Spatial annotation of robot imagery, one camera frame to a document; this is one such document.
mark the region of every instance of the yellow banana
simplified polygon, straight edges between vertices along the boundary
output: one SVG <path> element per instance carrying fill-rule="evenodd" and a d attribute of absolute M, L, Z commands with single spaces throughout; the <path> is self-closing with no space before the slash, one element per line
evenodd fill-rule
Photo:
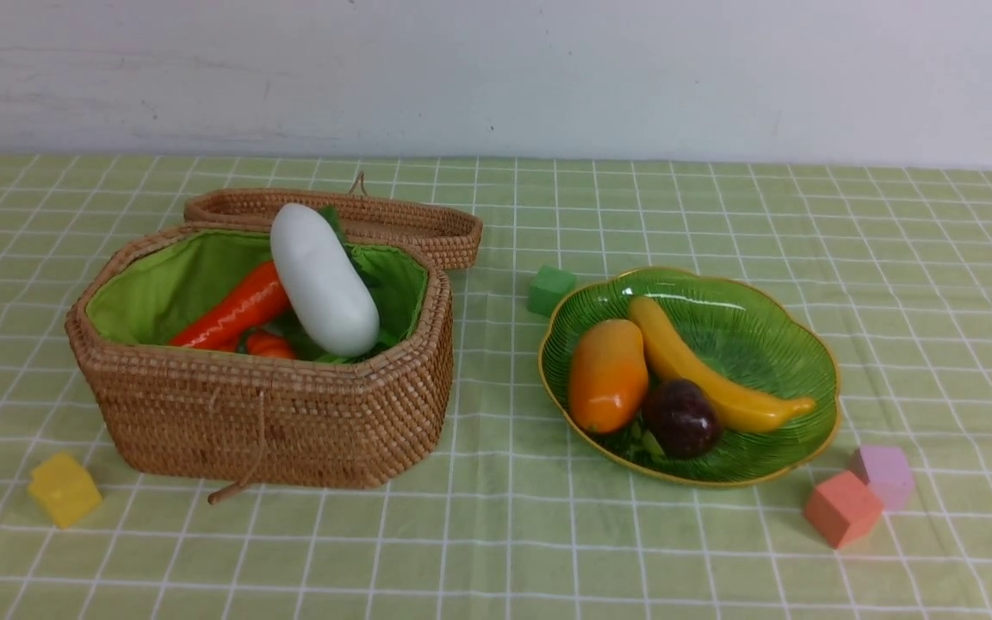
<path fill-rule="evenodd" d="M 704 364 L 673 328 L 653 298 L 630 300 L 627 318 L 642 329 L 646 361 L 662 381 L 685 378 L 702 388 L 723 427 L 737 432 L 772 432 L 814 411 L 814 398 L 783 400 L 730 381 Z"/>

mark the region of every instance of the pink block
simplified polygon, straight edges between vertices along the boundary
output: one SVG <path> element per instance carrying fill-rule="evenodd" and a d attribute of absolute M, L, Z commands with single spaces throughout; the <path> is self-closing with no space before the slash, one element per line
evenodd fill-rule
<path fill-rule="evenodd" d="M 847 468 L 883 500 L 887 511 L 904 509 L 913 495 L 913 470 L 901 448 L 859 446 Z"/>

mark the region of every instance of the green fabric lining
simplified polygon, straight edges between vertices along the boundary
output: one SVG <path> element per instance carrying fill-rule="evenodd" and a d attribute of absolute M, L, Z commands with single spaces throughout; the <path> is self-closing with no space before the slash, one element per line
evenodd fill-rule
<path fill-rule="evenodd" d="M 328 356 L 301 328 L 296 315 L 272 323 L 302 360 L 350 363 L 409 338 L 424 306 L 428 272 L 389 246 L 346 244 L 355 262 L 377 278 L 370 290 L 381 314 L 381 342 L 367 356 Z M 86 313 L 103 338 L 121 344 L 165 344 L 221 300 L 265 260 L 263 232 L 203 231 L 129 264 L 87 303 Z"/>

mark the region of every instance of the orange carrot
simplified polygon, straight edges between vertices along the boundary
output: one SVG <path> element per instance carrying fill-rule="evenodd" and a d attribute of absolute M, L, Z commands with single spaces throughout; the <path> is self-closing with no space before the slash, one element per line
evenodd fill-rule
<path fill-rule="evenodd" d="M 296 353 L 286 338 L 263 329 L 251 329 L 245 332 L 236 346 L 236 352 L 247 353 L 249 356 L 296 360 Z"/>
<path fill-rule="evenodd" d="M 223 301 L 182 330 L 172 346 L 217 349 L 251 328 L 265 325 L 290 307 L 273 260 L 259 264 Z"/>

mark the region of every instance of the green plate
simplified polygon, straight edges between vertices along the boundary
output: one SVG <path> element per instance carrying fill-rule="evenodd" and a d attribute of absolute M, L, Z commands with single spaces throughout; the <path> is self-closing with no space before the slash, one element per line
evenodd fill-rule
<path fill-rule="evenodd" d="M 626 318 L 634 295 L 651 295 L 697 356 L 730 380 L 782 398 L 810 396 L 814 411 L 778 431 L 725 431 L 696 459 L 662 456 L 645 440 L 641 416 L 622 431 L 592 436 L 568 415 L 568 368 L 581 334 L 605 319 Z M 538 369 L 566 421 L 604 456 L 648 474 L 701 487 L 744 487 L 787 474 L 820 455 L 841 423 L 840 373 L 829 348 L 767 294 L 734 280 L 669 267 L 626 272 L 562 300 L 538 352 Z"/>

